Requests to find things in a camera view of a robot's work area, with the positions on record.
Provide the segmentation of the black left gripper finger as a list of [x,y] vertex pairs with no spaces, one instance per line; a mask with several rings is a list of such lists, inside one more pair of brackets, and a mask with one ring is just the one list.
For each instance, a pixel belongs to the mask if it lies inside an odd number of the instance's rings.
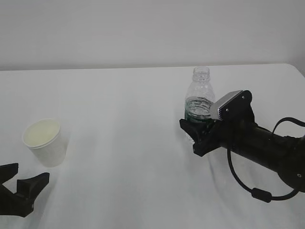
[[28,179],[18,179],[16,194],[22,198],[36,198],[48,185],[49,180],[49,173],[42,173]]
[[0,184],[7,182],[8,180],[12,179],[19,170],[18,163],[11,163],[6,165],[0,166]]

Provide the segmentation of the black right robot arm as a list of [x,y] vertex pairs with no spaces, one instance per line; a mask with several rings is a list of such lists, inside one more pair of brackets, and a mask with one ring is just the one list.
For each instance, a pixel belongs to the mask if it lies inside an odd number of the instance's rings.
[[223,147],[274,172],[294,191],[305,190],[305,139],[279,136],[260,127],[248,90],[227,93],[211,107],[208,123],[181,119],[180,127],[193,140],[193,152],[204,156]]

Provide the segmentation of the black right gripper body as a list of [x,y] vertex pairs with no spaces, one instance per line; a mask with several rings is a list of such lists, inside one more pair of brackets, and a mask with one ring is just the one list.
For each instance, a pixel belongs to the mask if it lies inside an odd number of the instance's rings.
[[220,147],[233,151],[243,157],[258,157],[253,146],[254,130],[258,127],[251,108],[252,94],[249,90],[237,96],[224,113],[223,120],[213,120],[201,140],[195,142],[193,152],[203,157]]

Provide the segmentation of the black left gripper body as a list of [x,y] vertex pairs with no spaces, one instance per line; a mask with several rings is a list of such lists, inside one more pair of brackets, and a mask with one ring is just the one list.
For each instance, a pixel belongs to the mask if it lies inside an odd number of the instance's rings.
[[12,193],[4,185],[0,185],[0,215],[26,217],[34,210],[34,198]]

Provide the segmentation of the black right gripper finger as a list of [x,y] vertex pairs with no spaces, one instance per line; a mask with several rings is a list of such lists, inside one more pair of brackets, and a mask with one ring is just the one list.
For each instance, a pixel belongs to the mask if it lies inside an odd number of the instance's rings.
[[208,130],[208,122],[193,123],[185,119],[179,120],[180,128],[194,141],[198,142]]

